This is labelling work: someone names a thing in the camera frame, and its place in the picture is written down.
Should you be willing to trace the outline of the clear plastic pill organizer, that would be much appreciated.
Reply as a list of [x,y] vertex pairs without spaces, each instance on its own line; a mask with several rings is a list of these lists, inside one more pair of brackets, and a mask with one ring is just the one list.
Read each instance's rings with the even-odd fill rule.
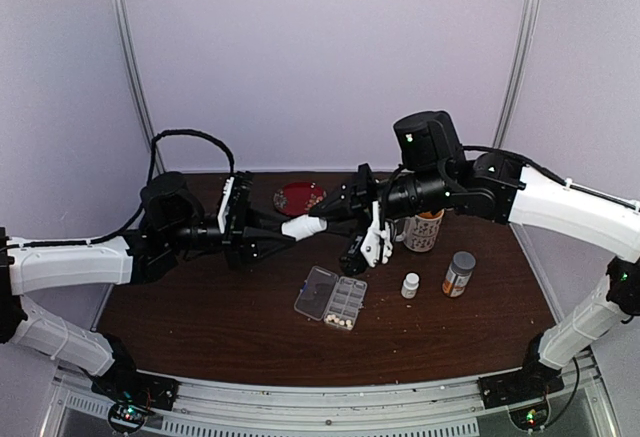
[[[310,320],[322,321],[327,326],[351,331],[364,305],[367,288],[365,281],[338,276],[334,272],[314,266],[300,289],[294,303],[294,310]],[[353,328],[347,329],[327,324],[325,317],[329,314],[351,319]]]

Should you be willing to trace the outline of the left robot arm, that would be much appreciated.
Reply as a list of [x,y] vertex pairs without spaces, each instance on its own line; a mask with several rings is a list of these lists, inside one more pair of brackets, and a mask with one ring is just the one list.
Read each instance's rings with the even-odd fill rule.
[[30,347],[85,371],[99,391],[133,401],[150,385],[124,344],[45,310],[28,293],[83,284],[143,285],[178,264],[180,253],[221,252],[228,264],[263,259],[324,231],[308,216],[280,221],[253,210],[252,176],[225,182],[218,210],[205,212],[179,172],[167,172],[141,190],[138,228],[85,240],[34,241],[1,237],[1,341]]

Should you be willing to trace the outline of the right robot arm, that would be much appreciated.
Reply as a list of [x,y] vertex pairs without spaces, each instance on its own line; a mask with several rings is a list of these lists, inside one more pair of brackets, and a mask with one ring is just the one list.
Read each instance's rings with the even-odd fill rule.
[[550,230],[613,254],[604,277],[572,313],[529,344],[513,376],[519,397],[535,397],[581,350],[639,314],[639,205],[563,179],[513,152],[476,147],[469,160],[450,115],[423,111],[393,130],[402,162],[385,181],[368,165],[313,206],[328,222],[357,221],[341,258],[346,274],[382,263],[390,222],[452,209],[499,224]]

